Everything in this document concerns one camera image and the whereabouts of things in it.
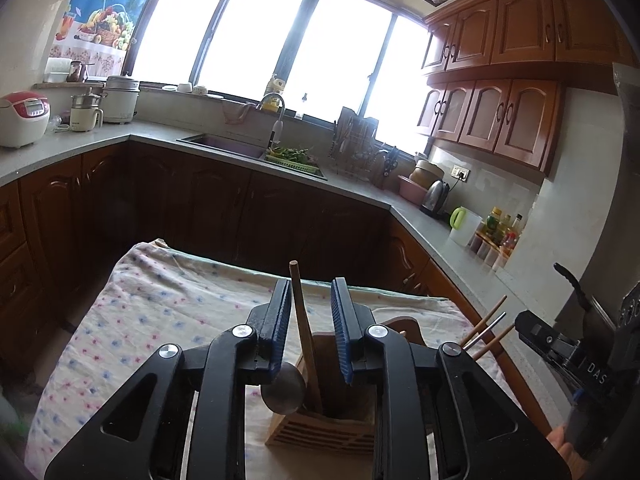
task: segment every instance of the kitchen counter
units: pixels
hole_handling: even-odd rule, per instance
[[[324,181],[268,162],[177,141],[192,134],[190,130],[143,121],[134,121],[130,124],[105,124],[89,133],[47,134],[30,146],[18,150],[9,148],[0,150],[0,186],[54,162],[126,140],[172,148],[288,178],[388,209],[430,254],[435,263],[471,302],[478,314],[484,316],[505,294],[508,298],[502,308],[507,311],[508,320],[513,320],[517,313],[526,309],[488,266],[469,250],[449,239],[449,229],[446,225],[424,215],[415,205],[395,193],[379,190],[366,182],[340,176],[328,168],[323,168],[323,173],[327,177]],[[502,344],[536,396],[549,423],[552,426],[561,424],[566,419],[570,406],[549,368],[535,352],[519,341],[515,331],[512,331]]]

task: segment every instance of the wooden chopstick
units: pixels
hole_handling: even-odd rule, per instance
[[[480,321],[480,323],[478,323],[474,329],[469,332],[469,334],[467,334],[465,336],[465,338],[460,341],[460,346],[464,346],[466,345],[469,341],[471,341],[471,338],[473,336],[475,336],[478,332],[480,332],[482,330],[482,327],[484,327],[486,325],[486,322],[489,321],[491,319],[491,316],[493,314],[496,313],[496,311],[502,306],[502,304],[504,303],[504,301],[507,299],[506,294],[502,297],[502,299],[500,301],[498,301],[498,303],[491,309],[491,311],[482,318],[482,320]]]
[[[318,371],[316,370],[314,342],[309,320],[306,316],[305,300],[302,296],[302,282],[300,281],[300,268],[296,260],[289,262],[289,272],[291,274],[291,287],[293,288],[296,319],[298,320],[300,347],[302,348],[302,357],[306,367],[306,400],[311,404],[311,406],[308,406],[310,410],[322,415],[322,397],[318,383]]]
[[[515,327],[515,326],[516,326],[515,323],[511,323],[507,328],[505,328],[502,332],[500,332],[496,337],[491,339],[491,341],[489,341],[487,346],[485,346],[481,351],[479,351],[476,355],[474,355],[474,361],[478,361],[479,358],[481,358],[484,354],[486,354],[489,350],[491,350],[491,348],[496,346],[500,342],[500,339],[502,339],[509,332],[511,332],[511,330],[513,330],[513,327]]]

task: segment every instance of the power outlet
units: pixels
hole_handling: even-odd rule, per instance
[[[469,178],[469,170],[467,168],[462,168],[460,166],[454,166],[451,170],[451,176],[462,182],[466,182]]]

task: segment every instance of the metal screw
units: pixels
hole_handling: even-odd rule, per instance
[[[444,343],[442,351],[450,357],[457,357],[462,354],[462,348],[458,343]]]
[[[160,357],[164,359],[169,359],[175,356],[178,353],[178,351],[179,351],[179,348],[174,344],[162,345],[158,349],[158,353],[160,354]]]
[[[371,325],[367,329],[367,332],[369,332],[370,336],[381,338],[381,337],[384,337],[385,335],[387,335],[389,333],[389,330],[386,328],[386,326]]]
[[[248,337],[253,333],[254,329],[249,325],[235,326],[231,333],[236,337]]]

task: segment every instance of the green pitcher handle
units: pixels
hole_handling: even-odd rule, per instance
[[[462,225],[462,221],[465,219],[466,209],[463,207],[459,207],[451,213],[451,218],[449,219],[449,224],[453,229],[460,229]]]

